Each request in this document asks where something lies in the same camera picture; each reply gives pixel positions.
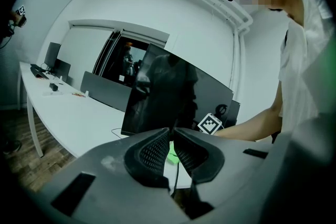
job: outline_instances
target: man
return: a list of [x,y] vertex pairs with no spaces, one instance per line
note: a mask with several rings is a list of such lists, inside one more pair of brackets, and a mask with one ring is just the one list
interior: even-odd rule
[[271,10],[284,10],[291,21],[281,46],[279,85],[272,106],[249,121],[216,135],[255,141],[276,132],[290,132],[304,120],[318,115],[302,73],[328,43],[332,17],[324,0],[253,0]]

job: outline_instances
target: black slot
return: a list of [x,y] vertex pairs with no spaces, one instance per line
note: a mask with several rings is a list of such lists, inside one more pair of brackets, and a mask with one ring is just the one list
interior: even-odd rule
[[243,153],[251,155],[251,156],[255,156],[258,158],[262,158],[262,159],[265,159],[268,154],[267,152],[252,150],[251,148],[244,150]]
[[67,216],[71,216],[84,194],[96,177],[81,173],[52,201],[51,205]]

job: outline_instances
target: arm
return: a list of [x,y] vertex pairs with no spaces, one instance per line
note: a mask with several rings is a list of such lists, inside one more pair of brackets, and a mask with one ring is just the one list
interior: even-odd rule
[[281,82],[279,82],[277,94],[272,106],[252,119],[242,124],[220,130],[215,133],[228,139],[255,141],[266,138],[275,132],[281,131],[282,118],[279,112],[282,107]]

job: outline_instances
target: cable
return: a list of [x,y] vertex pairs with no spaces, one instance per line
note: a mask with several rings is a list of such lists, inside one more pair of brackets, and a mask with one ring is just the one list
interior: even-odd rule
[[176,180],[175,180],[175,185],[174,185],[174,191],[171,194],[171,197],[174,198],[175,194],[176,194],[176,188],[177,188],[177,180],[178,180],[178,171],[179,171],[179,167],[180,167],[180,162],[177,163],[177,172],[176,172]]
[[10,36],[9,40],[6,42],[6,44],[5,44],[5,45],[3,45],[3,46],[0,48],[0,50],[6,47],[6,45],[8,44],[8,42],[10,42],[10,40],[11,40],[12,36],[13,36],[13,35],[11,35],[11,36]]
[[121,139],[121,137],[119,135],[117,135],[115,132],[113,132],[114,130],[118,130],[118,129],[121,129],[121,128],[112,129],[111,132],[112,132],[112,134],[116,135],[117,137],[119,137]]

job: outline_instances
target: white t-shirt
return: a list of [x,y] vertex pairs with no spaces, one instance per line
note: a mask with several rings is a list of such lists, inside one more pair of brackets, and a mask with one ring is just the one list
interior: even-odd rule
[[302,0],[304,27],[289,22],[287,41],[281,46],[279,80],[282,87],[282,132],[292,131],[301,122],[318,115],[302,73],[327,45],[333,25],[325,0]]

